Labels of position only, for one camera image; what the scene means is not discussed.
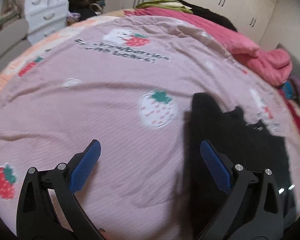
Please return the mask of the black small garment orange patches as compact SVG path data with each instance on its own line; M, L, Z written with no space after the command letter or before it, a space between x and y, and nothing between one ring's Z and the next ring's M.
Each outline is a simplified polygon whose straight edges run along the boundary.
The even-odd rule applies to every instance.
M283 137L271 135L262 122L248 124L239 107L222 112L217 102L205 93L193 96L189 137L190 221L194 238L198 239L226 198L217 189L200 155L201 143L208 140L233 164L241 164L256 172L272 171L283 211L281 239L286 239L289 227L296 220L296 205L290 189L292 181Z

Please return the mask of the black clothes on bed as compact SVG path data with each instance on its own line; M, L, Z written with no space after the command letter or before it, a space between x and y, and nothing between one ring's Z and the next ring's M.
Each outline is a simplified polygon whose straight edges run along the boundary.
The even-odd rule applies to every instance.
M174 0L177 2L180 2L182 5L185 5L187 7L191 8L191 11L194 15L199 16L201 18L205 18L206 20L212 21L214 23L217 23L218 25L221 25L223 27L226 27L230 30L233 30L237 32L237 28L228 20L226 17L221 16L215 12L210 11L209 9L202 8L200 6L187 3L183 0Z

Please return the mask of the dark clothes pile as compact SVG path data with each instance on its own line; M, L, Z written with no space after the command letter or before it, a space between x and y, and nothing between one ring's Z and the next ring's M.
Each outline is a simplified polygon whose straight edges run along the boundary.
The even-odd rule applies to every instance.
M103 14L106 0L68 0L68 18L74 21L83 21Z

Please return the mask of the red fabric on bed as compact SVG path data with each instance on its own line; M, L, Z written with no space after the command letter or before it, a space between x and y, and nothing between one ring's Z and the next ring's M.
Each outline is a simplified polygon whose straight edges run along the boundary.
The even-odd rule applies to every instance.
M296 127L298 129L298 133L300 134L300 116L296 113L293 105L288 101L284 92L281 89L278 89L277 91L282 96L283 100L285 101L285 104L288 107L288 109L293 117L294 124L296 125Z

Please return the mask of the striped colourful pillow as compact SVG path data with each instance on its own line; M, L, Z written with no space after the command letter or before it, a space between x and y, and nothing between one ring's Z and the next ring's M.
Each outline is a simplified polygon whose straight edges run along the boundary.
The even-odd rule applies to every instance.
M290 76L288 80L282 85L282 91L285 97L290 99L297 99L300 97L300 79L296 76Z

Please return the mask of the pink quilted duvet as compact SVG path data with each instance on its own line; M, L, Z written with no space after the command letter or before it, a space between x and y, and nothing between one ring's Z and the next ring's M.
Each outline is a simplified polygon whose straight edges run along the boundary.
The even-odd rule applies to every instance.
M284 49L264 51L243 34L199 16L157 7L125 10L124 13L127 16L172 17L201 28L230 52L235 60L274 87L284 84L293 70L290 55Z

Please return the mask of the pink strawberry bear bedsheet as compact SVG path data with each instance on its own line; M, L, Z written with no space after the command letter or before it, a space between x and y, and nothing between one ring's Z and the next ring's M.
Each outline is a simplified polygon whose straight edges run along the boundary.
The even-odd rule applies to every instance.
M188 125L200 92L283 139L300 214L300 135L282 96L203 29L134 16L42 53L0 92L0 217L16 230L29 167L53 168L97 139L101 159L77 194L89 218L116 239L189 239Z

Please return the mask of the grey chair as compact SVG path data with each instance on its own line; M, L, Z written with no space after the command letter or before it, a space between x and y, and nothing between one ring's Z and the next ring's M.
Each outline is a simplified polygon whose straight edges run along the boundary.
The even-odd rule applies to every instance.
M32 46L27 39L29 24L24 18L0 30L0 72L16 57Z

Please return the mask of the white drawer cabinet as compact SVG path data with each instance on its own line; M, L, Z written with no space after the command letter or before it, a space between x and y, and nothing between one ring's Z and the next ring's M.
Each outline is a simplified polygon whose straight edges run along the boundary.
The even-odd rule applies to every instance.
M67 26L68 0L19 0L21 15L29 24L27 39L35 44Z

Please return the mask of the beige bed blanket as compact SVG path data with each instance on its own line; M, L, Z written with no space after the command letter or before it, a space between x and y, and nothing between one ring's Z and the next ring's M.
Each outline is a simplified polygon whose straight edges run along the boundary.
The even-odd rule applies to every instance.
M111 21L116 18L130 16L134 11L135 9L122 9L122 10L108 12L102 15L92 16L85 20L71 21L70 19L67 19L67 24L69 27L73 27L73 28L79 28L81 26L86 28L87 26L98 25L100 23Z

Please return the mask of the green blanket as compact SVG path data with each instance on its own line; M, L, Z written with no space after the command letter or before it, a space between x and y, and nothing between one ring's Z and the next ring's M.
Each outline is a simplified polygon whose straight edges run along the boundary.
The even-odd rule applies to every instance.
M161 8L161 9L169 9L179 12L184 12L187 14L193 14L192 8L176 0L154 0L148 1L138 4L136 9L146 9L146 8Z

